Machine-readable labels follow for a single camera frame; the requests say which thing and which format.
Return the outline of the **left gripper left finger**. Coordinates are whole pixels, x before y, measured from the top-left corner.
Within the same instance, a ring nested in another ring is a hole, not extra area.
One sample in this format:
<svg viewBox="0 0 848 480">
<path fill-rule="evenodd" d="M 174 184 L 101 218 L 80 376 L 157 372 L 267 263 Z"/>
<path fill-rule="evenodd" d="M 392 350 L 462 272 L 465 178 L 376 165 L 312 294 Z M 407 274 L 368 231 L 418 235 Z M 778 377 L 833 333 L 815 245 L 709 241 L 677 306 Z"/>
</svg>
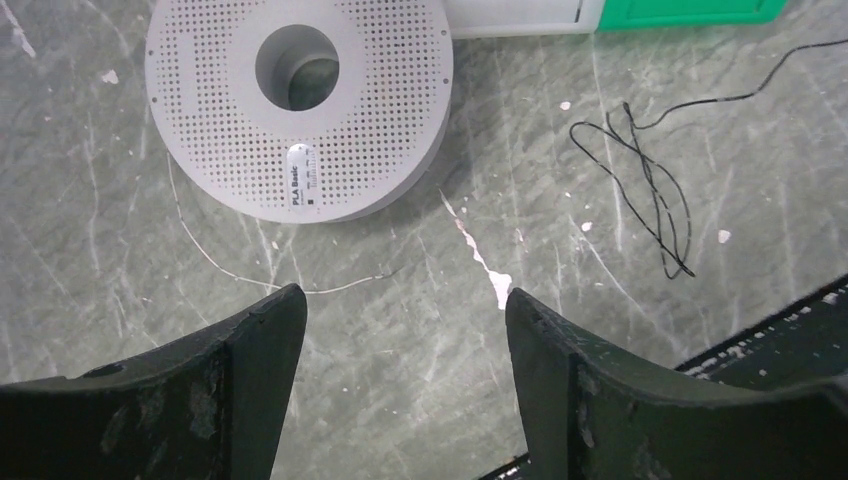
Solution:
<svg viewBox="0 0 848 480">
<path fill-rule="evenodd" d="M 5 479 L 267 479 L 307 325 L 290 284 L 76 378 L 1 388 Z"/>
</svg>

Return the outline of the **grey perforated spool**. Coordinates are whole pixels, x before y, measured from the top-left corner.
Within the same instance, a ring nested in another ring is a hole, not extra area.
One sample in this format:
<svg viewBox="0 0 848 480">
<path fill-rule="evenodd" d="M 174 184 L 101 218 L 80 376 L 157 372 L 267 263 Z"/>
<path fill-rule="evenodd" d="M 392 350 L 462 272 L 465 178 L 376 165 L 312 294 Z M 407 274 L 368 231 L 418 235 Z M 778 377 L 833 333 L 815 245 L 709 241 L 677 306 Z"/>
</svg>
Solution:
<svg viewBox="0 0 848 480">
<path fill-rule="evenodd" d="M 160 1 L 145 84 L 169 153 L 217 201 L 347 221 L 429 168 L 450 115 L 439 1 Z"/>
</svg>

